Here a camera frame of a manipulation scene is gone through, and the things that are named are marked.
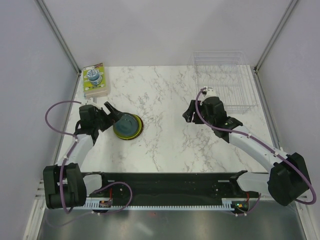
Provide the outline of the dark green plate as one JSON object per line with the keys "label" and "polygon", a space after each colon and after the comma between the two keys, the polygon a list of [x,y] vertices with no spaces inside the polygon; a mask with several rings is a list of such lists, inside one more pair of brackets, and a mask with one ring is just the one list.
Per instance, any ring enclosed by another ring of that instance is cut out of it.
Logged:
{"label": "dark green plate", "polygon": [[119,137],[132,136],[138,130],[138,122],[133,114],[125,113],[121,119],[113,125],[113,131]]}

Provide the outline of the lime green plate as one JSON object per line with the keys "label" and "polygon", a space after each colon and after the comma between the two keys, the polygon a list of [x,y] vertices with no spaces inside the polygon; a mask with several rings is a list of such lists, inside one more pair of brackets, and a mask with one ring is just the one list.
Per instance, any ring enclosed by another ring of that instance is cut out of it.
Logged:
{"label": "lime green plate", "polygon": [[122,140],[137,138],[144,129],[142,119],[136,114],[124,114],[114,125],[113,132]]}

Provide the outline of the red floral plate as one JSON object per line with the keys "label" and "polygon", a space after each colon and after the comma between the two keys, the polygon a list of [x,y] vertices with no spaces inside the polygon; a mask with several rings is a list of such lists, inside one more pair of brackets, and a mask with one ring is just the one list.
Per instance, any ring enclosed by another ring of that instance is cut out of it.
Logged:
{"label": "red floral plate", "polygon": [[133,135],[123,137],[122,138],[123,140],[126,140],[126,141],[133,140],[133,139],[139,137],[144,130],[144,123],[143,123],[142,119],[136,114],[134,114],[133,117],[135,118],[135,120],[138,123],[137,131]]}

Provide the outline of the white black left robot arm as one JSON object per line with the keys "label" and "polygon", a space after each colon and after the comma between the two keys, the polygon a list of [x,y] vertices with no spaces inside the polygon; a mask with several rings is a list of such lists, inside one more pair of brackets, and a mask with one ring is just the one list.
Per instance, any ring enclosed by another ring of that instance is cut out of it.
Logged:
{"label": "white black left robot arm", "polygon": [[49,209],[63,209],[69,214],[74,207],[81,207],[86,202],[87,188],[80,170],[85,157],[95,145],[99,132],[115,125],[125,113],[109,102],[104,103],[109,113],[95,103],[82,105],[79,107],[80,120],[76,123],[74,132],[70,133],[54,128],[48,120],[50,110],[64,103],[78,104],[79,101],[55,103],[46,111],[44,119],[50,129],[71,136],[72,142],[60,161],[44,168],[43,183],[46,206]]}

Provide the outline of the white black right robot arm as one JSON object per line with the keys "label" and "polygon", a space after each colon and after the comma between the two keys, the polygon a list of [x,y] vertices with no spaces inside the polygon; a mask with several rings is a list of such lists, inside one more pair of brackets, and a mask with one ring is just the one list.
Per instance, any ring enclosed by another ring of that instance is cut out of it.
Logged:
{"label": "white black right robot arm", "polygon": [[282,206],[293,201],[305,205],[317,201],[304,158],[296,152],[288,154],[260,140],[242,122],[227,115],[223,102],[217,96],[203,101],[191,100],[182,116],[188,123],[207,125],[218,138],[243,150],[267,171],[242,173],[229,184],[233,196],[259,192],[270,195]]}

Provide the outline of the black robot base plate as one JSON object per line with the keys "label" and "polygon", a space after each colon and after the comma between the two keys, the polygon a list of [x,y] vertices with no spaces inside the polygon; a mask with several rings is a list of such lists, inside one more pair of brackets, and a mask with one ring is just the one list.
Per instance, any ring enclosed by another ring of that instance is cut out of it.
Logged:
{"label": "black robot base plate", "polygon": [[111,173],[102,172],[102,186],[115,185],[91,197],[108,198],[116,204],[217,204],[222,199],[257,198],[236,183],[237,173]]}

